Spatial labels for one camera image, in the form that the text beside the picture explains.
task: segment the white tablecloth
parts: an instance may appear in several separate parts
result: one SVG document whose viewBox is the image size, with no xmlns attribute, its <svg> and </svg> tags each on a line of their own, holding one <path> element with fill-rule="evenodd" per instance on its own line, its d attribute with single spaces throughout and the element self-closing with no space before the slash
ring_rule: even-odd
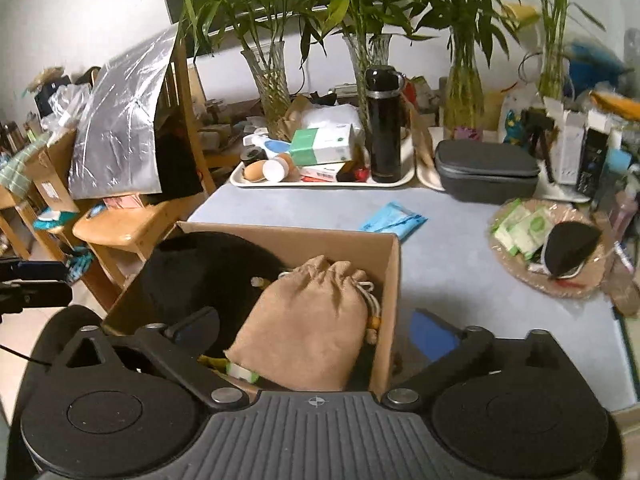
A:
<svg viewBox="0 0 640 480">
<path fill-rule="evenodd" d="M 620 327 L 599 295 L 570 311 L 508 275 L 486 239 L 495 206 L 464 204 L 425 188 L 239 189 L 220 187 L 191 222 L 357 230 L 383 205 L 397 201 L 428 218 L 402 244 L 402 285 L 396 340 L 405 341 L 414 308 L 464 328 L 480 325 L 498 337 L 549 330 L 611 411 L 636 402 Z"/>
</svg>

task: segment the woven plate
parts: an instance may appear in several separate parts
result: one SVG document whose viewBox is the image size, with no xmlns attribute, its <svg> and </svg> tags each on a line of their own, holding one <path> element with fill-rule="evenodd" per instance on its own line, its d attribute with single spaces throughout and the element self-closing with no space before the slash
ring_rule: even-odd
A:
<svg viewBox="0 0 640 480">
<path fill-rule="evenodd" d="M 551 214 L 554 224 L 560 222 L 577 221 L 584 224 L 593 225 L 583 213 L 573 208 L 570 204 L 548 202 L 546 200 L 523 200 L 522 204 L 531 212 L 540 207 L 545 207 Z M 492 225 L 499 219 L 503 218 L 509 209 L 509 203 L 503 205 L 496 213 Z M 575 278 L 570 280 L 553 280 L 544 274 L 536 274 L 527 270 L 527 263 L 522 256 L 518 254 L 511 256 L 502 246 L 502 244 L 490 234 L 489 243 L 493 253 L 498 258 L 505 270 L 512 276 L 519 279 L 537 290 L 555 296 L 556 298 L 573 298 L 575 300 L 583 300 L 588 298 L 594 290 L 598 288 L 602 281 L 606 268 L 606 252 L 602 239 L 598 243 L 596 250 L 589 256 L 584 268 Z"/>
</svg>

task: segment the gray zippered case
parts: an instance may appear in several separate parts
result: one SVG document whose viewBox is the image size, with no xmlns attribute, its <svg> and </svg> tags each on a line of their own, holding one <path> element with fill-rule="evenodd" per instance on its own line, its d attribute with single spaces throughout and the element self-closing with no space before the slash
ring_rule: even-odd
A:
<svg viewBox="0 0 640 480">
<path fill-rule="evenodd" d="M 503 204 L 530 198 L 538 185 L 536 159 L 521 147 L 476 140 L 443 140 L 435 153 L 442 186 L 461 202 Z"/>
</svg>

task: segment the pink bottle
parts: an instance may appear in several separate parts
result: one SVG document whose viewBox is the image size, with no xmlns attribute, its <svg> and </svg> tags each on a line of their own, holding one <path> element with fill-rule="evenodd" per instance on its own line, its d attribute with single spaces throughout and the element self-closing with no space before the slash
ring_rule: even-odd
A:
<svg viewBox="0 0 640 480">
<path fill-rule="evenodd" d="M 632 186 L 626 186 L 624 191 L 616 194 L 616 203 L 609 213 L 609 223 L 611 224 L 613 236 L 617 241 L 622 240 L 626 229 L 637 212 L 636 190 Z"/>
</svg>

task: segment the green snack packet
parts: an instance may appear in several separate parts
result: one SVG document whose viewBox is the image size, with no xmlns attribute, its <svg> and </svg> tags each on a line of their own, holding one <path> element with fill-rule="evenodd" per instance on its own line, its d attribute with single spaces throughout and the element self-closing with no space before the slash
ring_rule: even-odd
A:
<svg viewBox="0 0 640 480">
<path fill-rule="evenodd" d="M 529 215 L 531 215 L 530 211 L 522 205 L 520 199 L 517 199 L 510 204 L 507 212 L 492 227 L 495 238 L 511 256 L 518 254 L 518 248 L 509 234 L 509 229 Z"/>
<path fill-rule="evenodd" d="M 541 207 L 508 229 L 508 232 L 525 259 L 530 260 L 545 243 L 553 227 L 549 212 Z"/>
</svg>

